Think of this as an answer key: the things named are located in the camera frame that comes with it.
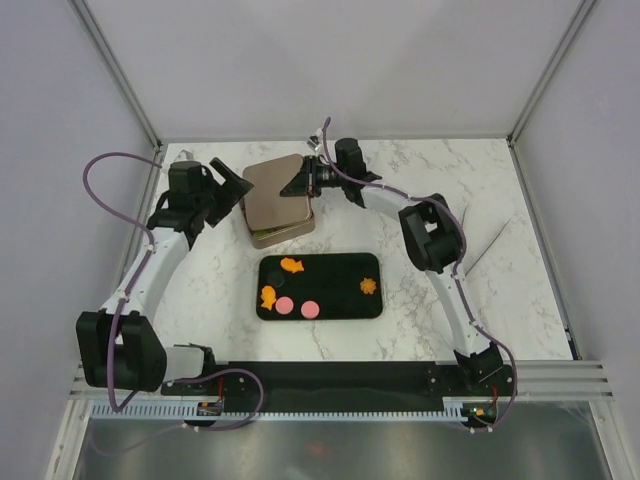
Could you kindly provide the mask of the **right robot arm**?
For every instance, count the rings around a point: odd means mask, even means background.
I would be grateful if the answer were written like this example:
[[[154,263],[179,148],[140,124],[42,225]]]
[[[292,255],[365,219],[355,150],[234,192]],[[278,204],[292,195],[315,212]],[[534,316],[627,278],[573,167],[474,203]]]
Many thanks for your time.
[[[506,347],[480,326],[463,269],[469,244],[444,197],[415,197],[384,183],[368,170],[354,138],[336,141],[333,155],[320,134],[307,144],[314,153],[303,158],[280,195],[316,198],[325,189],[339,188],[348,201],[398,221],[409,260],[426,274],[449,322],[458,385],[466,393],[482,393],[503,368]]]

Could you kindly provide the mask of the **gold cookie tin box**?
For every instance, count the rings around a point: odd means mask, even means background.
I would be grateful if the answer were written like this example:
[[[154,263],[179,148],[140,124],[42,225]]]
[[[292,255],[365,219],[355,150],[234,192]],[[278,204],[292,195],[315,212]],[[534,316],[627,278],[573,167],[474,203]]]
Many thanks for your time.
[[[312,210],[302,214],[277,213],[275,210],[246,211],[244,220],[250,243],[258,250],[309,234],[316,225]]]

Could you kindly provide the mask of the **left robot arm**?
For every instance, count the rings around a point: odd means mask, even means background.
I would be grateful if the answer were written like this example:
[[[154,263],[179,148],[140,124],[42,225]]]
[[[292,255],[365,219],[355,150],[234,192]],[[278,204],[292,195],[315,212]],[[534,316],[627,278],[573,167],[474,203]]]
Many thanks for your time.
[[[154,392],[183,379],[197,394],[213,391],[218,369],[198,345],[166,347],[153,320],[177,267],[206,227],[215,227],[251,191],[252,184],[215,158],[169,166],[168,188],[146,222],[138,254],[114,293],[96,311],[80,314],[76,335],[88,385],[117,391]]]

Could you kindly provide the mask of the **gold tin lid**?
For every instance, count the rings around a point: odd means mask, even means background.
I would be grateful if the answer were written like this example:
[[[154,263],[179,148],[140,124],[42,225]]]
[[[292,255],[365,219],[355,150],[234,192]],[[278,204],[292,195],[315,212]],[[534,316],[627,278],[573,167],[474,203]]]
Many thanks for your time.
[[[283,197],[281,190],[300,172],[303,156],[291,154],[248,166],[243,178],[254,185],[244,197],[244,214],[252,231],[285,227],[309,220],[310,199]]]

